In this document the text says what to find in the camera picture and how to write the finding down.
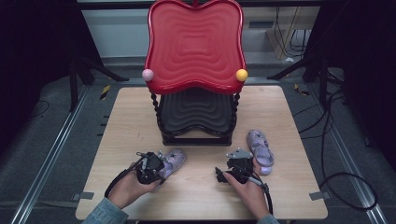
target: yellow ball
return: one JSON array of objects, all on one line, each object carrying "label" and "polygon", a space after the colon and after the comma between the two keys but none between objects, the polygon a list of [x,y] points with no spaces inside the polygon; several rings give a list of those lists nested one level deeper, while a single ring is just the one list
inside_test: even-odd
[{"label": "yellow ball", "polygon": [[248,71],[245,69],[239,69],[236,72],[236,79],[239,81],[245,81],[248,78]]}]

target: hand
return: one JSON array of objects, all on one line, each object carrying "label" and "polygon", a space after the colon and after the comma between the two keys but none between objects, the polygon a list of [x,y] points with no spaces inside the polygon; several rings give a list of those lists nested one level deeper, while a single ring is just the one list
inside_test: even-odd
[{"label": "hand", "polygon": [[[257,163],[256,159],[253,159],[254,172],[256,174],[260,173],[260,165]],[[257,184],[248,181],[246,184],[239,183],[232,175],[223,172],[224,177],[227,179],[228,183],[236,190],[242,203],[247,207],[247,209],[254,215],[258,220],[270,214],[268,211],[267,202],[265,201],[264,193],[262,188]]]},{"label": "hand", "polygon": [[108,195],[108,199],[117,207],[123,209],[143,194],[154,191],[160,182],[161,180],[157,180],[149,185],[140,184],[137,180],[136,171],[131,171],[114,186]]}]

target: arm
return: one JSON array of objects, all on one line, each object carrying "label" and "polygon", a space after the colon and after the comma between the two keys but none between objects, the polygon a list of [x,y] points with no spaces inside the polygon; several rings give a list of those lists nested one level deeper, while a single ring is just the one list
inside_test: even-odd
[{"label": "arm", "polygon": [[108,199],[104,198],[84,220],[84,224],[123,223],[128,214],[122,209],[136,201],[145,193],[155,190],[160,181],[149,185],[140,184],[136,172],[129,172],[111,190]]},{"label": "arm", "polygon": [[[260,165],[253,160],[254,171],[260,173]],[[223,173],[228,183],[235,189],[236,193],[242,200],[245,207],[259,220],[258,224],[278,223],[276,219],[268,211],[267,202],[265,200],[262,189],[255,183],[248,181],[246,184],[239,183],[232,175]]]}]

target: red stool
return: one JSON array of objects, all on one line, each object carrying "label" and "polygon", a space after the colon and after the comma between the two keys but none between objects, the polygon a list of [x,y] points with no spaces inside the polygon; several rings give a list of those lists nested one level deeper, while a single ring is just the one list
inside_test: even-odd
[{"label": "red stool", "polygon": [[[242,25],[242,9],[233,0],[200,6],[197,0],[192,6],[159,0],[149,9],[143,78],[165,145],[231,144],[239,92],[248,75]],[[180,137],[193,130],[212,137]]]}]

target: ball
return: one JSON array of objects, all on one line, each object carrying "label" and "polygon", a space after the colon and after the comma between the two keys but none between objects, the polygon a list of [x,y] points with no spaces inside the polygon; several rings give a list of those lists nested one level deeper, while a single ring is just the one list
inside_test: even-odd
[{"label": "ball", "polygon": [[154,78],[154,72],[150,69],[145,69],[142,72],[142,78],[145,79],[145,81],[151,81]]},{"label": "ball", "polygon": [[239,81],[245,81],[248,78],[248,71],[245,69],[239,69],[236,72],[236,79]]}]

